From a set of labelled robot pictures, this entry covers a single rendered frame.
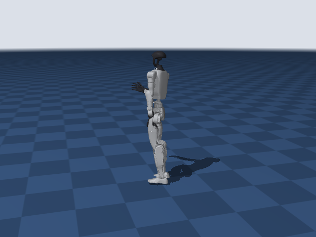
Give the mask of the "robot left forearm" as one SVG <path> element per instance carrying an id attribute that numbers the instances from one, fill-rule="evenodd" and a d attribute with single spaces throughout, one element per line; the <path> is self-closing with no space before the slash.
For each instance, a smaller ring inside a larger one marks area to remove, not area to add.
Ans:
<path id="1" fill-rule="evenodd" d="M 145 93 L 146 96 L 146 100 L 147 100 L 147 111 L 148 111 L 148 115 L 149 116 L 153 116 L 153 99 L 151 96 L 151 93 L 149 91 L 147 91 Z"/>

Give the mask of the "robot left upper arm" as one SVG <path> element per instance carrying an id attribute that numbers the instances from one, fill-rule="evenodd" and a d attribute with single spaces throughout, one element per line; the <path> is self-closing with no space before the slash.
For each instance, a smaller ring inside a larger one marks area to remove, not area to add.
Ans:
<path id="1" fill-rule="evenodd" d="M 154 95 L 155 79 L 157 77 L 157 71 L 150 71 L 147 73 L 148 79 L 148 91 L 151 93 L 151 96 Z"/>

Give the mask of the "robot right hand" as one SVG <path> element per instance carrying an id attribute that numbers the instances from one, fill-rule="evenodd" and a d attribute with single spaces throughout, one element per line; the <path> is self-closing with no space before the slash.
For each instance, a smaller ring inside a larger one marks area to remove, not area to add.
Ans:
<path id="1" fill-rule="evenodd" d="M 136 88 L 136 89 L 132 89 L 132 90 L 136 90 L 136 91 L 143 92 L 143 93 L 144 93 L 144 89 L 149 90 L 149 89 L 143 87 L 143 86 L 141 85 L 141 83 L 139 83 L 139 82 L 137 82 L 137 83 L 138 83 L 139 85 L 136 84 L 136 83 L 133 83 L 133 84 L 135 84 L 135 85 L 132 85 L 132 86 L 135 86 L 135 87 L 132 87 L 132 88 Z"/>

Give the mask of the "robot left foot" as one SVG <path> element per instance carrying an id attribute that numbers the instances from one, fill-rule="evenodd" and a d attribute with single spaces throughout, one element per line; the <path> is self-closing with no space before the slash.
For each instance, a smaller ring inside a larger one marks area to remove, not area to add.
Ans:
<path id="1" fill-rule="evenodd" d="M 149 183 L 163 183 L 168 184 L 168 179 L 166 177 L 163 177 L 163 179 L 159 179 L 159 177 L 148 179 Z"/>

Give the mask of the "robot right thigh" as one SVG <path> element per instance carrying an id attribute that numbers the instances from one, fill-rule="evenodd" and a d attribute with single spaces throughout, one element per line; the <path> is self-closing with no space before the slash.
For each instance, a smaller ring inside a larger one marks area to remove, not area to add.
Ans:
<path id="1" fill-rule="evenodd" d="M 165 118 L 165 116 L 161 119 L 161 121 L 164 120 L 164 118 Z M 162 128 L 163 128 L 163 127 L 162 127 L 162 122 L 161 122 L 160 124 L 157 124 L 157 126 L 158 126 L 158 139 L 157 139 L 157 143 L 158 143 L 158 144 L 162 144 L 162 145 L 164 146 L 164 148 L 166 148 L 166 142 L 161 139 L 161 137 L 162 137 Z"/>

